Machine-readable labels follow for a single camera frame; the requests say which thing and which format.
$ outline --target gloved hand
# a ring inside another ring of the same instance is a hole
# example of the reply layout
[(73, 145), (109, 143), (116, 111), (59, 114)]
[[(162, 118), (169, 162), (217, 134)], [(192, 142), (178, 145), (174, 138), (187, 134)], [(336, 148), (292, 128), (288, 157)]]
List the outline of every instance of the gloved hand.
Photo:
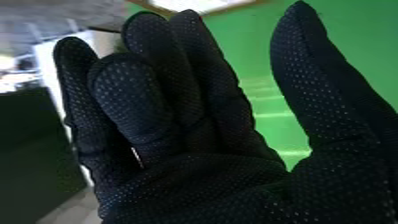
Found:
[(194, 11), (127, 21), (130, 52), (55, 48), (66, 124), (91, 170), (103, 223), (393, 223), (397, 113), (290, 7), (272, 39), (278, 84), (313, 147), (288, 173)]

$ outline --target ceiling light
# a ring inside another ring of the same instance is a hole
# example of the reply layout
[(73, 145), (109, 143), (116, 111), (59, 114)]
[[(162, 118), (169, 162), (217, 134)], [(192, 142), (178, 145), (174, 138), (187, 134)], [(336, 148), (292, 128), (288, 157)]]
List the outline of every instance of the ceiling light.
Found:
[(199, 13), (208, 13), (254, 1), (256, 0), (151, 0), (151, 4), (176, 12), (192, 9)]

